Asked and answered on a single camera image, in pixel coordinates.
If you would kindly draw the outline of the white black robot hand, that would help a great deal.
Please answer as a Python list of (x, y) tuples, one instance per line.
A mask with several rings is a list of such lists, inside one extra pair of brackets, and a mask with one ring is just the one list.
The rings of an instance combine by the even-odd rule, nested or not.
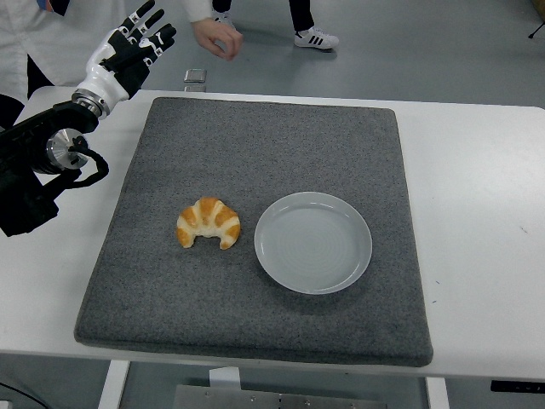
[(77, 89), (98, 99), (106, 111), (131, 99), (146, 81), (152, 64), (172, 45), (176, 29), (170, 24), (150, 33), (164, 16), (151, 13), (155, 2), (143, 3), (120, 26), (106, 34), (86, 65), (86, 78)]

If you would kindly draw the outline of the person's hand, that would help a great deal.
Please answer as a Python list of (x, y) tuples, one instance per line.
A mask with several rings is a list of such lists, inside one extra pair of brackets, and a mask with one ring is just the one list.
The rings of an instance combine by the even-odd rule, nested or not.
[(236, 29), (211, 18), (191, 23), (197, 43), (223, 60), (231, 61), (239, 53), (244, 37)]

